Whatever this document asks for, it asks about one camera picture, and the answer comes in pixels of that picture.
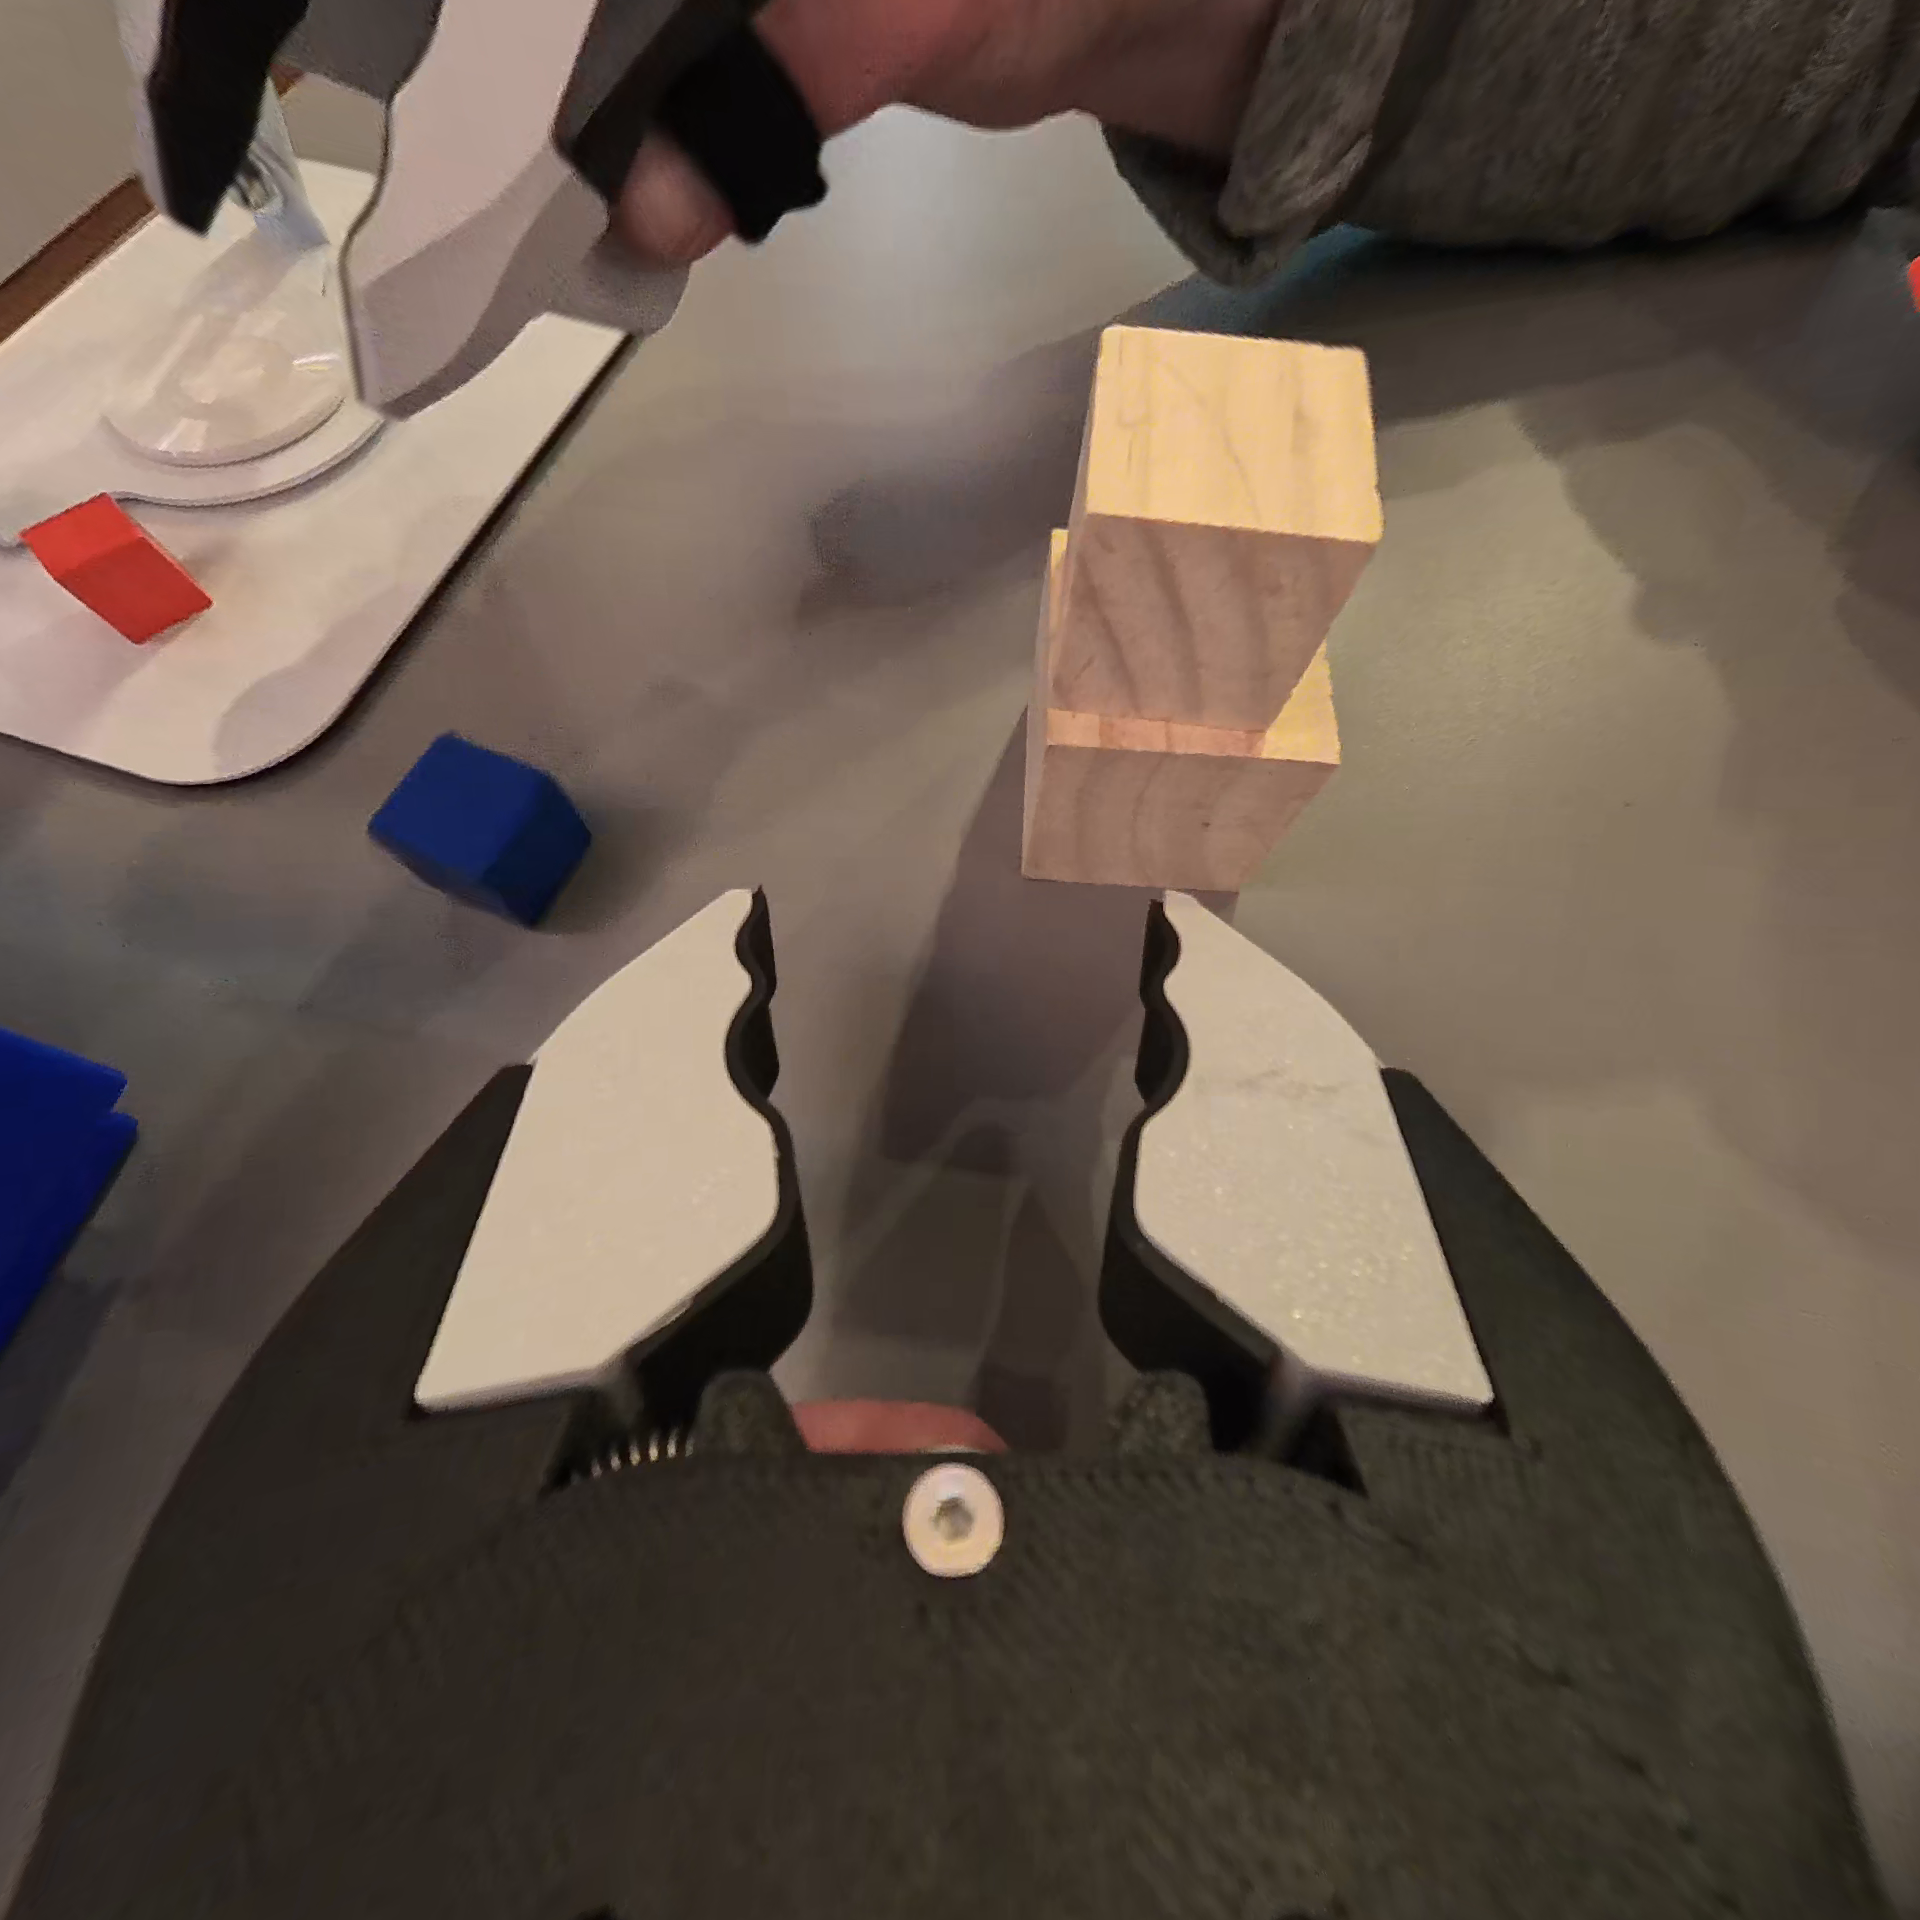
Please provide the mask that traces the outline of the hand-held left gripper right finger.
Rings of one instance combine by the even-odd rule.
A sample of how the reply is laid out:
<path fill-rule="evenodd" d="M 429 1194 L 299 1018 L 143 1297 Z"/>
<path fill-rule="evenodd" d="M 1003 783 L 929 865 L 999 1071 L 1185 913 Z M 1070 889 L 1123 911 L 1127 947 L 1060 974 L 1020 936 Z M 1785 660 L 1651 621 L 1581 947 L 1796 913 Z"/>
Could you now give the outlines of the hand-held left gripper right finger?
<path fill-rule="evenodd" d="M 1290 1454 L 1336 1408 L 1474 1432 L 1495 1414 L 1373 1048 L 1185 892 L 1145 911 L 1137 1110 L 1116 1150 L 1098 1316 L 1202 1448 Z"/>

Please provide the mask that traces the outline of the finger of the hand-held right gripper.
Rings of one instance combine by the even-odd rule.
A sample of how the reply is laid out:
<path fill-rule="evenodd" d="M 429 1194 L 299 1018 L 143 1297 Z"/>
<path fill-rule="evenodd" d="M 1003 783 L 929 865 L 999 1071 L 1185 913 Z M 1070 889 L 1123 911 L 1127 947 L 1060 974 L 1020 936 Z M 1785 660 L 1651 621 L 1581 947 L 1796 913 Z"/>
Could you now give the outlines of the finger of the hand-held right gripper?
<path fill-rule="evenodd" d="M 385 105 L 382 166 L 340 253 L 360 400 L 406 419 L 546 313 L 606 232 L 555 124 L 591 1 L 443 1 Z"/>
<path fill-rule="evenodd" d="M 130 1 L 137 171 L 157 211 L 205 234 L 308 1 Z"/>

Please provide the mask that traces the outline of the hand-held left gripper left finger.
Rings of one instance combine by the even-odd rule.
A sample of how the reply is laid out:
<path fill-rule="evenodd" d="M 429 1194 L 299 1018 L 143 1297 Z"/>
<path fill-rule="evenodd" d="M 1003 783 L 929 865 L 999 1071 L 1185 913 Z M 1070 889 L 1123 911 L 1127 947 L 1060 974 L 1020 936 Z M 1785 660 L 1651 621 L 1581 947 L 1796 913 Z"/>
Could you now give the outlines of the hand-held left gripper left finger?
<path fill-rule="evenodd" d="M 811 1303 L 773 1105 L 764 889 L 731 888 L 596 986 L 533 1052 L 413 1383 L 421 1414 L 589 1394 L 641 1438 L 765 1372 Z"/>

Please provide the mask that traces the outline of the small blue wooden cube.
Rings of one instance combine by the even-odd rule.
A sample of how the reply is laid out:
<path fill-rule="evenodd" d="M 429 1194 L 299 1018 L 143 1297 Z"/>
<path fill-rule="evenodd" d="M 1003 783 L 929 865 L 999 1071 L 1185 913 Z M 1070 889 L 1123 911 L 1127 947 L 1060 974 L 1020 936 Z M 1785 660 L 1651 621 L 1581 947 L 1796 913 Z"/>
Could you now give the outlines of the small blue wooden cube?
<path fill-rule="evenodd" d="M 366 831 L 438 894 L 525 930 L 544 923 L 593 840 L 552 773 L 457 732 L 421 750 Z"/>

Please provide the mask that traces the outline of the large plain wooden cube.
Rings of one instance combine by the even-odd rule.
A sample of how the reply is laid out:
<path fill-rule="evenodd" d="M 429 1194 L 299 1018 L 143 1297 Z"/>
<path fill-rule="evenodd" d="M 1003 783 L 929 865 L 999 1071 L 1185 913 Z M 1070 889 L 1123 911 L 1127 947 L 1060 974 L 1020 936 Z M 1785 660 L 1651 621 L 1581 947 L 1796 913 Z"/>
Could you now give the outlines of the large plain wooden cube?
<path fill-rule="evenodd" d="M 1048 639 L 1048 706 L 1259 736 L 1383 526 L 1360 348 L 1112 324 Z"/>
<path fill-rule="evenodd" d="M 1068 532 L 1051 529 L 1023 715 L 1020 873 L 1234 894 L 1339 765 L 1330 653 L 1314 653 L 1264 732 L 1051 706 L 1068 547 Z"/>

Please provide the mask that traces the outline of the blue plastic bin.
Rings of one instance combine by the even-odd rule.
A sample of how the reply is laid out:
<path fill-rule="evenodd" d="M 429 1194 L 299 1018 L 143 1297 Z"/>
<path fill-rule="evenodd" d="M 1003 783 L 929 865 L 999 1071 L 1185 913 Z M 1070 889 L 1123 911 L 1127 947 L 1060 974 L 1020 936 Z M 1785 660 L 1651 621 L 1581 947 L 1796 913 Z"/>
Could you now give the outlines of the blue plastic bin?
<path fill-rule="evenodd" d="M 2 1030 L 2 1344 L 60 1269 L 137 1138 L 127 1076 Z"/>

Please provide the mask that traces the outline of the person's right forearm grey sleeve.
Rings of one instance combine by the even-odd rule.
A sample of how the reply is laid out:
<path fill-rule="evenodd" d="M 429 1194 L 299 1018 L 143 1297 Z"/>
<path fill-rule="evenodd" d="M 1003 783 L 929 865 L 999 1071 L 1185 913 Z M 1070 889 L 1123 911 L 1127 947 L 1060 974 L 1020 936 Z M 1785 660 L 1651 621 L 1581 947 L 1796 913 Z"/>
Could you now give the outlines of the person's right forearm grey sleeve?
<path fill-rule="evenodd" d="M 1354 225 L 1584 251 L 1916 205 L 1914 1 L 1287 1 L 1225 157 L 1106 128 L 1212 279 Z"/>

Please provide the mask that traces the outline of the person's right hand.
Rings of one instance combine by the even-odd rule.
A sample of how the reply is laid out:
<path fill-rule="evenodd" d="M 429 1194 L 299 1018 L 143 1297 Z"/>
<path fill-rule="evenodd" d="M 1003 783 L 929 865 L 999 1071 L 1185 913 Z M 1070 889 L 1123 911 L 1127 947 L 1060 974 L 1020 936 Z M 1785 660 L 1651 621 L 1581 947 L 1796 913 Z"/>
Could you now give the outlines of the person's right hand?
<path fill-rule="evenodd" d="M 771 1 L 752 31 L 825 137 L 885 107 L 978 132 L 1082 116 L 1199 201 L 1231 169 L 1279 1 Z"/>

